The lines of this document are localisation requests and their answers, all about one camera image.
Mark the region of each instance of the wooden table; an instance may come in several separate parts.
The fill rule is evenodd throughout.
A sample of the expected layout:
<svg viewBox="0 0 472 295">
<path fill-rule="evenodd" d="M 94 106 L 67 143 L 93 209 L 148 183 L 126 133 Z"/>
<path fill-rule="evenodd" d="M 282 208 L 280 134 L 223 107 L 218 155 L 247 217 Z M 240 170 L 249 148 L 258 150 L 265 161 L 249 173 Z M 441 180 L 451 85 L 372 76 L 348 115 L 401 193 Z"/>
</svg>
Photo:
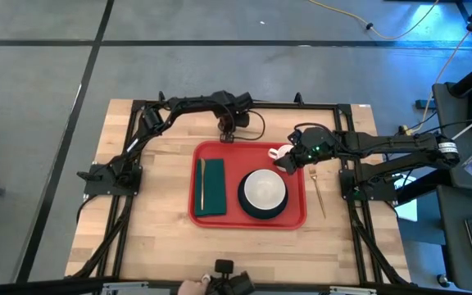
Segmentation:
<svg viewBox="0 0 472 295">
<path fill-rule="evenodd" d="M 105 163 L 123 147 L 131 100 L 111 100 L 95 161 Z M 286 143 L 293 126 L 315 122 L 334 128 L 331 111 L 256 109 L 266 121 L 261 141 Z M 376 134 L 369 105 L 352 105 L 356 131 Z M 211 112 L 188 114 L 155 138 L 143 150 L 143 182 L 130 217 L 122 279 L 184 280 L 214 274 L 215 259 L 234 261 L 234 272 L 246 270 L 256 283 L 358 284 L 347 204 L 338 183 L 340 162 L 317 165 L 318 183 L 327 218 L 324 219 L 315 187 L 305 167 L 306 223 L 297 230 L 204 229 L 188 217 L 188 190 L 194 148 L 218 140 L 217 119 Z M 261 121 L 237 135 L 254 137 Z M 366 162 L 377 163 L 381 157 Z M 81 212 L 66 274 L 74 274 L 102 241 L 111 204 L 110 196 L 97 197 Z M 383 202 L 370 202 L 376 242 L 397 272 L 409 280 L 406 258 L 394 212 Z M 106 274 L 115 253 L 111 247 Z M 368 279 L 373 279 L 370 256 L 363 245 Z"/>
</svg>

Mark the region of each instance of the concrete floor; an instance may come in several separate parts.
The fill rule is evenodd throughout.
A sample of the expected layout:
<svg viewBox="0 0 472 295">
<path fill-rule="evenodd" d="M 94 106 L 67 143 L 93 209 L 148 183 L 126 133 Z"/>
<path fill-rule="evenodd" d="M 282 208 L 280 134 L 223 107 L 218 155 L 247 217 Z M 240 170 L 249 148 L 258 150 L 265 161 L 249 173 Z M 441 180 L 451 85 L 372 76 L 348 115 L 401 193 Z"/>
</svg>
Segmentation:
<svg viewBox="0 0 472 295">
<path fill-rule="evenodd" d="M 373 21 L 385 34 L 410 28 L 430 5 L 419 2 L 325 1 Z M 106 0 L 0 0 L 0 39 L 94 39 Z M 472 12 L 472 3 L 467 5 Z M 465 22 L 455 4 L 440 4 L 406 41 L 456 41 Z M 377 39 L 355 20 L 303 0 L 116 0 L 105 39 L 360 40 Z M 39 197 L 66 125 L 90 47 L 0 47 L 0 284 L 13 280 Z M 379 134 L 421 118 L 451 49 L 292 47 L 101 48 L 32 280 L 63 276 L 75 213 L 98 143 L 108 101 L 249 91 L 254 98 L 291 102 L 368 103 Z M 441 81 L 472 70 L 472 49 L 460 50 Z M 425 126 L 434 127 L 431 120 Z M 440 247 L 405 242 L 411 278 L 436 288 L 444 271 Z"/>
</svg>

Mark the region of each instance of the green napkin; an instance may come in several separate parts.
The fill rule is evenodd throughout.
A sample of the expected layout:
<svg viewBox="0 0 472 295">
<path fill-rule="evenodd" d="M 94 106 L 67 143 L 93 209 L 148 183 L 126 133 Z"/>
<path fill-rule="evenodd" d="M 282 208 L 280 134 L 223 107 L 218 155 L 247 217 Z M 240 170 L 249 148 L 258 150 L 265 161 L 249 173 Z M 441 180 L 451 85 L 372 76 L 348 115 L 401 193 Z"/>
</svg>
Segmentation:
<svg viewBox="0 0 472 295">
<path fill-rule="evenodd" d="M 205 191 L 202 210 L 202 163 L 196 162 L 196 187 L 194 191 L 194 215 L 219 216 L 227 214 L 225 195 L 225 169 L 223 159 L 205 160 Z"/>
</svg>

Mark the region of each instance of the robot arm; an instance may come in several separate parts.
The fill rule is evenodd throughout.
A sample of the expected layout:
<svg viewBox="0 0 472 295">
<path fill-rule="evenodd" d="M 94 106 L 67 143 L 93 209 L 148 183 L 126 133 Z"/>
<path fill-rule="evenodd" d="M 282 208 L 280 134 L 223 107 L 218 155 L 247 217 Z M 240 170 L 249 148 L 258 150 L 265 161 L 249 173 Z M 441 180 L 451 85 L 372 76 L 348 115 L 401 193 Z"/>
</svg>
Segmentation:
<svg viewBox="0 0 472 295">
<path fill-rule="evenodd" d="M 302 126 L 310 127 L 301 131 Z M 340 170 L 346 199 L 393 201 L 394 181 L 401 178 L 394 174 L 424 166 L 451 169 L 460 162 L 456 145 L 442 135 L 371 136 L 353 131 L 332 132 L 323 125 L 305 123 L 295 126 L 288 140 L 294 148 L 275 164 L 290 175 L 305 165 L 333 158 L 359 160 L 371 154 L 408 153 L 378 165 L 358 163 L 353 169 Z"/>
<path fill-rule="evenodd" d="M 100 185 L 105 192 L 113 192 L 116 188 L 127 188 L 133 191 L 132 187 L 138 186 L 140 172 L 132 169 L 134 158 L 145 148 L 148 141 L 161 135 L 169 129 L 178 116 L 188 113 L 212 111 L 219 119 L 218 129 L 222 132 L 220 141 L 232 143 L 234 141 L 233 132 L 236 127 L 247 127 L 249 124 L 248 111 L 253 108 L 253 101 L 249 93 L 244 93 L 235 97 L 226 91 L 214 92 L 210 96 L 200 96 L 196 98 L 170 98 L 165 99 L 163 93 L 159 93 L 159 103 L 143 109 L 138 119 L 138 130 L 130 138 L 126 149 L 117 156 L 114 156 L 106 165 L 99 165 L 89 172 L 78 172 L 78 176 L 84 179 L 89 186 Z M 160 115 L 160 109 L 169 111 L 165 120 Z"/>
</svg>

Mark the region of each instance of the person's hand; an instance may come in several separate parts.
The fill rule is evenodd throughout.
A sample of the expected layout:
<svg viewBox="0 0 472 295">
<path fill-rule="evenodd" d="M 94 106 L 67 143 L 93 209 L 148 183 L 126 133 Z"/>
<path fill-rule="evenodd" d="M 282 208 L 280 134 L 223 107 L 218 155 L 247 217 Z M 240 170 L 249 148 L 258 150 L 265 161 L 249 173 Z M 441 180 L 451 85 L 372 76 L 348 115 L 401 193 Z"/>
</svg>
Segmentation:
<svg viewBox="0 0 472 295">
<path fill-rule="evenodd" d="M 186 280 L 179 286 L 178 295 L 205 295 L 210 281 L 209 275 L 203 275 L 200 282 Z"/>
</svg>

